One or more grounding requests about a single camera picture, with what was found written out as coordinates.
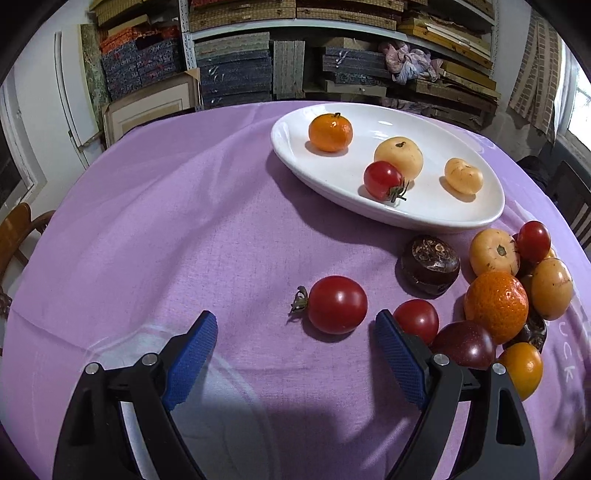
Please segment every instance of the screw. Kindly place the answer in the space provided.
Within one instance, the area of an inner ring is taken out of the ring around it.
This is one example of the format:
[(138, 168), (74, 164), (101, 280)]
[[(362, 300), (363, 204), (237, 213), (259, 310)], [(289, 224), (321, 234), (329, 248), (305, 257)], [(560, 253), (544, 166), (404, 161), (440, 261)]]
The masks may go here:
[(443, 355), (443, 353), (436, 353), (433, 355), (433, 361), (440, 365), (441, 367), (449, 364), (449, 357), (447, 355)]
[(505, 372), (507, 372), (507, 369), (503, 364), (493, 364), (492, 371), (497, 375), (503, 375)]
[(92, 362), (91, 364), (86, 365), (86, 368), (84, 369), (84, 372), (86, 372), (88, 375), (94, 375), (95, 373), (97, 373), (99, 371), (100, 365)]
[(142, 357), (142, 363), (146, 367), (150, 367), (151, 365), (154, 365), (157, 361), (158, 361), (158, 355), (156, 355), (155, 353), (146, 353)]

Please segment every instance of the blue gripper pad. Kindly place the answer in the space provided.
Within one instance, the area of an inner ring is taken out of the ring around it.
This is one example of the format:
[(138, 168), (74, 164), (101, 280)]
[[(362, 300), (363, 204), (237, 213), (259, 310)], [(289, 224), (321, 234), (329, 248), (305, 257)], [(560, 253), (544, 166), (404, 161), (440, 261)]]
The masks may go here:
[(208, 313), (199, 327), (191, 333), (184, 348), (168, 369), (166, 390), (162, 396), (162, 403), (168, 411), (187, 400), (216, 341), (217, 320), (213, 313)]
[(425, 371), (421, 369), (402, 337), (404, 333), (400, 327), (396, 328), (392, 324), (391, 319), (392, 316), (387, 310), (378, 313), (375, 318), (375, 339), (384, 352), (407, 401), (423, 410), (428, 403)]

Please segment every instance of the table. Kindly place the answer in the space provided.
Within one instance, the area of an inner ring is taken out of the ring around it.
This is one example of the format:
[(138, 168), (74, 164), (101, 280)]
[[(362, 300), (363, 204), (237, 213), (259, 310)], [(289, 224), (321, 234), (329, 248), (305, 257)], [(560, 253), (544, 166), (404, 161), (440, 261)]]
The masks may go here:
[[(417, 409), (371, 340), (371, 320), (410, 296), (395, 262), (414, 235), (342, 209), (297, 180), (269, 132), (305, 102), (217, 109), (156, 122), (110, 148), (68, 193), (14, 298), (0, 383), (2, 423), (41, 480), (84, 365), (129, 365), (185, 332), (208, 309), (219, 337), (207, 371), (173, 416), (210, 480), (382, 480)], [(507, 198), (495, 226), (544, 222), (575, 284), (591, 268), (568, 225), (525, 173), (487, 139), (442, 124), (480, 152)], [(463, 265), (473, 232), (444, 236)], [(329, 274), (358, 281), (366, 321), (329, 342), (287, 323), (298, 285)], [(470, 268), (433, 303), (462, 314)], [(525, 402), (543, 479), (584, 429), (591, 298), (550, 324), (544, 377)], [(435, 478), (461, 439), (462, 404)]]

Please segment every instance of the white plate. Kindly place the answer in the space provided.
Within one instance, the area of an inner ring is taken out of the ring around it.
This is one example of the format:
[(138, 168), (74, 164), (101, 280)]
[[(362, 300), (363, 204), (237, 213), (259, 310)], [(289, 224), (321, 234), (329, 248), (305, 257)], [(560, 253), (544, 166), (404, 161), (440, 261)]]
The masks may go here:
[[(353, 126), (348, 150), (326, 154), (308, 138), (310, 122), (323, 113), (346, 117)], [(424, 167), (406, 194), (407, 201), (379, 202), (363, 187), (363, 172), (383, 140), (408, 137), (421, 149)], [(501, 182), (488, 163), (450, 132), (416, 115), (362, 103), (325, 103), (301, 108), (280, 118), (271, 130), (273, 149), (308, 187), (352, 212), (378, 222), (430, 232), (484, 228), (505, 207)], [(484, 186), (476, 196), (445, 188), (443, 170), (452, 157), (478, 167)]]

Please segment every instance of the tangerine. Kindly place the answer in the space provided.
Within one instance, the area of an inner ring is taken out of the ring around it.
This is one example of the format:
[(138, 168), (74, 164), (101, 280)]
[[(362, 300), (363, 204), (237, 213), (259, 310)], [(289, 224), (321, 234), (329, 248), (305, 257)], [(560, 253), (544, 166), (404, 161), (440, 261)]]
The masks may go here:
[(525, 342), (511, 345), (501, 354), (499, 363), (509, 372), (521, 401), (538, 388), (544, 373), (544, 363), (535, 346)]
[(464, 296), (466, 320), (482, 325), (497, 345), (520, 332), (527, 320), (528, 307), (523, 285), (504, 271), (481, 274)]
[(324, 113), (312, 120), (308, 127), (312, 144), (323, 152), (338, 152), (353, 140), (353, 126), (340, 113)]

